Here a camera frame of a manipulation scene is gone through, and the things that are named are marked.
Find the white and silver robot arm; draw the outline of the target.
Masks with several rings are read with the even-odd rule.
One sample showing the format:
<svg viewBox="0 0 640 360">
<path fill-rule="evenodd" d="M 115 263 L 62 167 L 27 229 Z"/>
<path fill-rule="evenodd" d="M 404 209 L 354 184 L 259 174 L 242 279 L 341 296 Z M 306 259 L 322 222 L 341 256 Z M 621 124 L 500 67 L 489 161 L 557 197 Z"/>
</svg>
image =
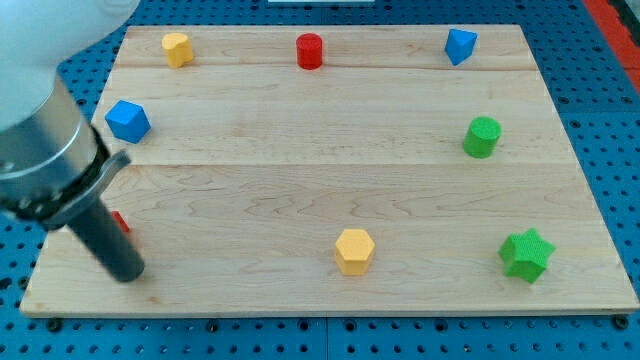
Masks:
<svg viewBox="0 0 640 360">
<path fill-rule="evenodd" d="M 138 0 L 1 4 L 1 211 L 64 226 L 119 282 L 144 261 L 101 195 L 130 159 L 111 153 L 57 75 L 58 65 L 122 26 Z"/>
</svg>

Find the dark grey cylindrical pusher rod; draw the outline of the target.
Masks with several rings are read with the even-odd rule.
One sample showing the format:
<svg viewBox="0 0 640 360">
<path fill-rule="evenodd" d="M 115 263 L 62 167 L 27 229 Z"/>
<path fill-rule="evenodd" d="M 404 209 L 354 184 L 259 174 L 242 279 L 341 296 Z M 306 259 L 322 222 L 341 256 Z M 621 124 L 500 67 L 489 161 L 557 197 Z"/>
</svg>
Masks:
<svg viewBox="0 0 640 360">
<path fill-rule="evenodd" d="M 80 212 L 68 227 L 114 280 L 131 282 L 143 273 L 143 258 L 101 200 Z"/>
</svg>

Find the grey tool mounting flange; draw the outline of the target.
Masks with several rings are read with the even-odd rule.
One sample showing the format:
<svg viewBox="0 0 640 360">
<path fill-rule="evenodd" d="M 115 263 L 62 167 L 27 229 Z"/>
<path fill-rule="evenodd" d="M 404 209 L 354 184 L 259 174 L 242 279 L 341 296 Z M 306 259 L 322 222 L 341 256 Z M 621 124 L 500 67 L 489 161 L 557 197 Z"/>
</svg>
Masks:
<svg viewBox="0 0 640 360">
<path fill-rule="evenodd" d="M 71 224 L 90 206 L 100 203 L 102 193 L 131 160 L 124 150 L 111 154 L 95 128 L 91 133 L 97 150 L 81 175 L 61 190 L 36 193 L 36 197 L 15 200 L 2 194 L 1 211 L 10 218 L 38 222 L 51 231 Z"/>
</svg>

